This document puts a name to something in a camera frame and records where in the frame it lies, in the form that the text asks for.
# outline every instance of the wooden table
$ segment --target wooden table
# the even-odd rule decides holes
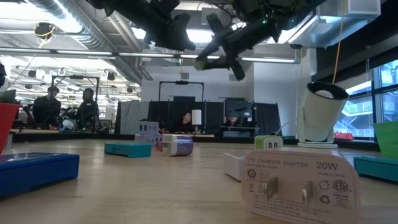
[[[80,154],[80,176],[0,200],[0,223],[284,224],[245,209],[240,183],[223,173],[225,152],[252,144],[195,143],[192,156],[104,155],[106,140],[14,144],[13,152]],[[341,151],[349,160],[368,152]],[[361,178],[360,224],[398,220],[398,186]]]
[[[172,133],[165,133],[164,136],[168,135],[177,135],[177,136],[190,136],[190,137],[199,137],[199,138],[213,138],[214,134],[172,134]]]

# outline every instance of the charger adapter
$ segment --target charger adapter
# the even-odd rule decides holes
[[[242,194],[250,211],[296,224],[358,222],[358,175],[341,154],[284,150],[244,158]]]

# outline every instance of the green cup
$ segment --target green cup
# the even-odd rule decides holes
[[[398,121],[377,123],[373,126],[381,154],[398,159]]]

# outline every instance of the red object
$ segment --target red object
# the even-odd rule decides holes
[[[350,133],[335,133],[335,139],[354,141],[354,136]]]
[[[0,155],[6,146],[10,129],[14,122],[15,114],[21,105],[0,103]]]
[[[155,145],[155,149],[157,149],[160,152],[163,152],[163,147],[161,142],[157,142]]]

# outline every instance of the green object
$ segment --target green object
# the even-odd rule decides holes
[[[373,126],[381,154],[398,159],[398,121],[378,123]]]
[[[354,157],[359,175],[368,175],[398,182],[398,160],[387,157]]]
[[[280,149],[284,146],[284,140],[280,136],[256,136],[254,138],[254,149]]]

